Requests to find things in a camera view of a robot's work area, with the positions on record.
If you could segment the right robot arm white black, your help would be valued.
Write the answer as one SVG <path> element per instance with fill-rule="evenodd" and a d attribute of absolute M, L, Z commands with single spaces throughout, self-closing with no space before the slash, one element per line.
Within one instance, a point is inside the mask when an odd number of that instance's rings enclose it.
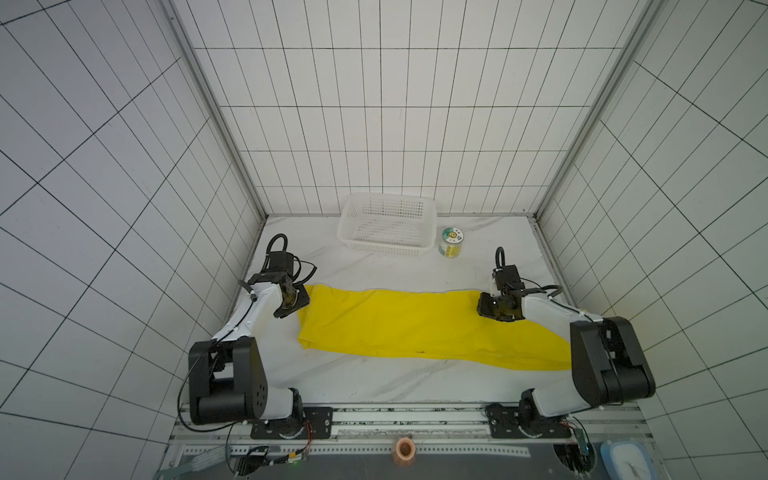
<path fill-rule="evenodd" d="M 635 330 L 623 317 L 603 318 L 556 300 L 559 285 L 525 286 L 503 247 L 495 252 L 495 290 L 482 293 L 477 311 L 500 323 L 536 324 L 570 348 L 570 375 L 550 385 L 524 391 L 515 406 L 485 407 L 495 439 L 568 439 L 567 417 L 609 404 L 650 398 L 656 382 Z"/>

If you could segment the yellow trousers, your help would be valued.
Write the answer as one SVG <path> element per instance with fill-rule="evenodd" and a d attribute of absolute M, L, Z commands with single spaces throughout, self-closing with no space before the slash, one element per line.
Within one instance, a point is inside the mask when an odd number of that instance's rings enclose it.
<path fill-rule="evenodd" d="M 477 313 L 474 290 L 414 293 L 346 291 L 316 284 L 298 313 L 305 349 L 382 358 L 463 360 L 521 371 L 571 366 L 566 340 L 522 320 L 498 322 Z"/>

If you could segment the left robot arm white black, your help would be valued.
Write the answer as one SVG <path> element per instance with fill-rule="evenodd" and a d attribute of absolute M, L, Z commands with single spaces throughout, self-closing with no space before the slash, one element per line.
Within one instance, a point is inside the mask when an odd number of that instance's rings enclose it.
<path fill-rule="evenodd" d="M 211 339 L 191 347 L 185 377 L 190 420 L 179 418 L 188 430 L 207 433 L 238 422 L 264 423 L 285 438 L 304 430 L 298 390 L 269 384 L 258 346 L 270 321 L 310 304 L 305 283 L 317 268 L 301 279 L 301 260 L 287 247 L 283 233 L 270 239 L 261 270 L 239 282 L 246 296 L 230 319 Z"/>

